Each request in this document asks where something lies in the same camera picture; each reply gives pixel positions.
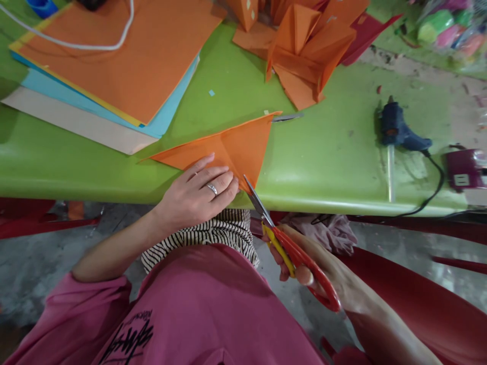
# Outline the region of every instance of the silver ring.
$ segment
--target silver ring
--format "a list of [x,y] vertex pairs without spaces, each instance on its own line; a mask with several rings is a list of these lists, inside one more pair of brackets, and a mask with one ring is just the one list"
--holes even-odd
[[215,188],[213,184],[208,183],[206,184],[206,186],[209,187],[212,190],[212,192],[215,193],[215,195],[218,195],[217,188]]

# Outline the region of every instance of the cloth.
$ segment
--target cloth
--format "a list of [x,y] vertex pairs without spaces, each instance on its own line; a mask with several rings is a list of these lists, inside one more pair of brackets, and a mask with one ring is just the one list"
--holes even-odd
[[289,213],[281,223],[321,243],[328,251],[335,254],[351,256],[354,253],[354,246],[357,245],[357,238],[346,215]]
[[250,262],[226,245],[173,250],[133,303],[130,287],[125,277],[79,283],[67,274],[5,365],[326,363]]
[[145,251],[142,254],[144,270],[148,274],[175,248],[213,243],[232,247],[243,254],[256,269],[259,266],[250,230],[250,210],[224,209],[208,222],[182,229]]

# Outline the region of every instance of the pink shirt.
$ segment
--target pink shirt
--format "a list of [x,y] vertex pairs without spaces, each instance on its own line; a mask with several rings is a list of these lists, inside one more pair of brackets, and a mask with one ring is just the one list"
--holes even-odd
[[132,303],[130,288],[126,277],[79,283],[67,274],[5,365],[326,363],[266,281],[228,246],[178,248]]

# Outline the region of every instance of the white cable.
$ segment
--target white cable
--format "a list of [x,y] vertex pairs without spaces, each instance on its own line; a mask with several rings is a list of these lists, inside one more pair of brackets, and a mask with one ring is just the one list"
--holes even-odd
[[65,46],[69,48],[76,48],[76,49],[81,49],[81,50],[91,50],[91,51],[115,51],[118,50],[122,44],[125,42],[125,38],[127,37],[128,30],[130,29],[130,26],[132,25],[133,21],[133,15],[134,15],[134,10],[133,10],[133,0],[130,1],[130,16],[128,18],[127,24],[125,25],[125,28],[123,29],[122,36],[120,37],[120,40],[118,41],[117,44],[113,46],[90,46],[90,45],[79,45],[75,43],[68,43],[64,41],[57,40],[56,38],[52,38],[51,36],[45,35],[41,32],[39,32],[37,29],[34,29],[32,27],[29,27],[27,24],[23,23],[19,19],[17,19],[12,13],[10,13],[5,7],[0,4],[0,10],[2,10],[5,14],[7,14],[12,20],[14,20],[17,24],[23,26],[25,29],[31,31],[34,34],[37,34],[39,37],[42,37],[48,41],[51,41],[55,44],[59,44],[60,46]]

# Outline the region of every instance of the black cable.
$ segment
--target black cable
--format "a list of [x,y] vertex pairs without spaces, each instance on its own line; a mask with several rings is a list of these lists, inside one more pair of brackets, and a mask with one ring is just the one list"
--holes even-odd
[[328,219],[331,215],[333,215],[333,214],[320,214],[315,219],[313,219],[311,221],[311,225],[314,226],[314,225],[317,225],[318,223],[323,223],[324,224],[324,221],[326,219]]
[[438,169],[438,172],[440,173],[440,181],[438,182],[438,186],[436,187],[436,190],[433,193],[433,195],[430,196],[428,199],[426,199],[421,204],[421,206],[418,209],[416,209],[415,211],[412,211],[411,213],[404,213],[404,214],[396,215],[394,217],[391,217],[391,218],[385,220],[385,222],[390,221],[392,219],[401,218],[401,217],[404,217],[404,216],[408,216],[408,215],[413,215],[413,214],[419,213],[420,211],[422,211],[429,204],[430,201],[433,200],[433,198],[440,192],[441,188],[443,187],[443,184],[445,183],[445,173],[443,172],[443,169],[431,158],[431,154],[430,154],[430,152],[428,150],[424,150],[424,151],[420,151],[420,152],[423,155],[425,155],[425,157],[428,160],[430,160],[431,163]]
[[448,214],[448,215],[445,215],[445,216],[442,216],[442,217],[438,217],[436,219],[438,219],[438,220],[445,220],[445,219],[454,218],[457,215],[464,215],[464,214],[469,214],[469,213],[472,213],[472,214],[487,214],[487,209],[468,209],[468,210],[462,210],[462,211],[455,212],[455,213],[452,213],[452,214]]

